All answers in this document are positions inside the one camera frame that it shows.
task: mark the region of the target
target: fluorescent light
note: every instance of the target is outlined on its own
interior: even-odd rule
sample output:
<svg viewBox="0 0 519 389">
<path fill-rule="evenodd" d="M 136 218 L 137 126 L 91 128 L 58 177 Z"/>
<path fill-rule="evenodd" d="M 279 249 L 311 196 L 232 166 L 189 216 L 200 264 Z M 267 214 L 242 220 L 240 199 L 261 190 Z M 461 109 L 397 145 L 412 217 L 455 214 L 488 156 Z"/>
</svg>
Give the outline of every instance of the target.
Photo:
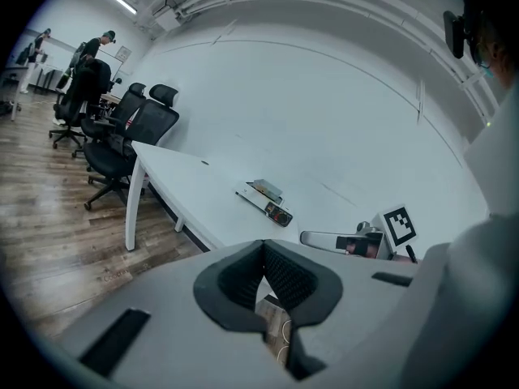
<svg viewBox="0 0 519 389">
<path fill-rule="evenodd" d="M 115 0 L 116 2 L 118 2 L 119 4 L 121 4 L 122 6 L 124 6 L 126 9 L 128 9 L 129 11 L 131 11 L 131 13 L 134 15 L 137 13 L 137 10 L 134 9 L 132 6 L 130 6 L 127 2 L 125 2 L 124 0 Z"/>
</svg>

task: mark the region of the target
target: office chair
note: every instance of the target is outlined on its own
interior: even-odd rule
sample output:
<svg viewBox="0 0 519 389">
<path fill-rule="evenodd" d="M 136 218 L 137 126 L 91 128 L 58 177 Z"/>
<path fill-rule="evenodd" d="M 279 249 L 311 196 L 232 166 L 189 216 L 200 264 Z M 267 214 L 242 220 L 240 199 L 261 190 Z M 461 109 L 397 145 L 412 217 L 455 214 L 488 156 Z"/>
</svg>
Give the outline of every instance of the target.
<svg viewBox="0 0 519 389">
<path fill-rule="evenodd" d="M 79 147 L 81 143 L 77 137 L 87 137 L 72 130 L 80 126 L 81 120 L 92 112 L 99 104 L 101 94 L 106 93 L 111 70 L 108 64 L 98 59 L 92 60 L 88 65 L 82 67 L 77 76 L 74 77 L 71 87 L 63 97 L 61 104 L 54 105 L 56 118 L 65 120 L 65 130 L 50 130 L 49 138 L 53 134 L 59 135 L 54 140 L 52 147 L 58 147 L 58 141 L 64 138 L 72 139 Z"/>
<path fill-rule="evenodd" d="M 146 96 L 143 95 L 146 85 L 141 83 L 133 83 L 124 94 L 121 102 L 115 107 L 114 111 L 106 121 L 95 121 L 91 118 L 84 118 L 81 120 L 81 130 L 83 134 L 90 137 L 94 143 L 102 140 L 110 132 L 124 135 L 126 123 L 128 119 L 135 113 L 137 109 L 146 101 Z M 76 158 L 77 153 L 83 152 L 80 147 L 72 152 L 72 157 Z"/>
<path fill-rule="evenodd" d="M 149 91 L 151 100 L 146 100 L 137 111 L 132 123 L 126 129 L 124 136 L 127 139 L 140 141 L 141 143 L 155 145 L 161 137 L 179 119 L 176 111 L 172 110 L 173 98 L 178 93 L 176 89 L 162 84 L 155 85 Z M 105 185 L 95 193 L 84 204 L 88 211 L 95 202 L 110 191 L 118 194 L 119 198 L 126 205 L 127 198 L 122 189 L 130 187 L 129 182 L 122 182 L 125 177 L 128 180 L 133 172 L 135 158 L 127 159 L 107 143 L 87 143 L 84 145 L 84 156 L 94 170 L 104 176 L 104 178 L 88 176 L 88 184 L 99 182 Z"/>
</svg>

